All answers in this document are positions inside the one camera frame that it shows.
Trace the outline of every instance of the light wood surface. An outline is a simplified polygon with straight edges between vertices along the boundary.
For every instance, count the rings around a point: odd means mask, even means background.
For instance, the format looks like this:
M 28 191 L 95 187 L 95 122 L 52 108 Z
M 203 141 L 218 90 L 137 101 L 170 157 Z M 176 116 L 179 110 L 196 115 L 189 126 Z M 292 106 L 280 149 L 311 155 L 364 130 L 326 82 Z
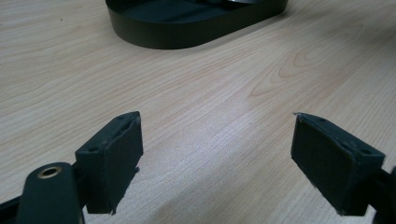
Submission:
M 104 0 L 0 2 L 0 199 L 140 111 L 145 155 L 115 216 L 88 223 L 371 223 L 339 217 L 290 158 L 295 117 L 396 164 L 396 2 L 290 0 L 191 49 L 118 38 Z

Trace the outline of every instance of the screw hole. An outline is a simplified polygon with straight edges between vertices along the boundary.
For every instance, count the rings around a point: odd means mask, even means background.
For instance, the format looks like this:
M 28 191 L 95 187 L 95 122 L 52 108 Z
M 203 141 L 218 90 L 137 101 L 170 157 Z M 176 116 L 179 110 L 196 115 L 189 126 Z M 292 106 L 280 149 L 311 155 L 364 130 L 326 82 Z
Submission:
M 62 171 L 62 167 L 60 166 L 52 166 L 47 169 L 42 170 L 40 173 L 38 173 L 38 178 L 40 179 L 47 179 L 51 178 L 53 176 L 56 176 Z

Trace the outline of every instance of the black plastic tray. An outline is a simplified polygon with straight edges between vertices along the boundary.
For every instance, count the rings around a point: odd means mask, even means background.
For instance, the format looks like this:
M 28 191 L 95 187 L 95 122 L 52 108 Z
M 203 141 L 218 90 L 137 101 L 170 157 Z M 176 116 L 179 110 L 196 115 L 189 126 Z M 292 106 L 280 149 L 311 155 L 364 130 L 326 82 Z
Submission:
M 198 46 L 271 18 L 288 0 L 229 8 L 194 0 L 106 0 L 116 34 L 151 49 Z

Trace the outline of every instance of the wood grain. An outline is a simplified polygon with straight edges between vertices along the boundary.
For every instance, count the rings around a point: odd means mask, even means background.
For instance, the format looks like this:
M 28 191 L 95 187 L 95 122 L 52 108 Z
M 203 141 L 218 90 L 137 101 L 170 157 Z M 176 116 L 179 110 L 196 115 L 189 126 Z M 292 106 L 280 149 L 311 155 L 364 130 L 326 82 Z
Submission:
M 371 223 L 339 217 L 290 159 L 292 112 L 396 163 L 396 2 L 290 0 L 191 49 L 118 38 L 104 1 L 0 2 L 0 201 L 113 117 L 138 110 L 145 155 L 115 216 L 88 223 Z

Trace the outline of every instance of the black plastic component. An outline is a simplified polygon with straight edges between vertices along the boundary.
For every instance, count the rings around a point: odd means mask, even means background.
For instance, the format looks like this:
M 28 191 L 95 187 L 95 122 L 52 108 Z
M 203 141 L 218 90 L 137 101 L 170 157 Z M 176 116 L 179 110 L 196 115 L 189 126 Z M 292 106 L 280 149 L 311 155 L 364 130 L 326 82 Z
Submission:
M 116 213 L 143 155 L 139 112 L 118 116 L 76 151 L 76 167 L 88 188 L 89 213 Z
M 0 223 L 15 223 L 17 217 L 18 206 L 20 205 L 21 196 L 0 204 Z
M 116 34 L 151 49 L 184 49 L 204 44 L 274 17 L 285 10 L 287 3 L 288 0 L 264 0 L 235 8 L 194 0 L 106 0 Z
M 139 112 L 118 116 L 76 152 L 73 166 L 57 162 L 26 179 L 23 194 L 0 204 L 0 223 L 84 223 L 89 213 L 116 213 L 143 155 Z
M 291 157 L 339 215 L 396 223 L 396 168 L 381 169 L 385 155 L 326 119 L 297 113 Z
M 385 155 L 326 119 L 297 114 L 291 157 L 340 215 L 363 216 L 357 188 L 381 170 Z
M 84 223 L 70 164 L 48 164 L 28 175 L 20 200 L 17 223 Z

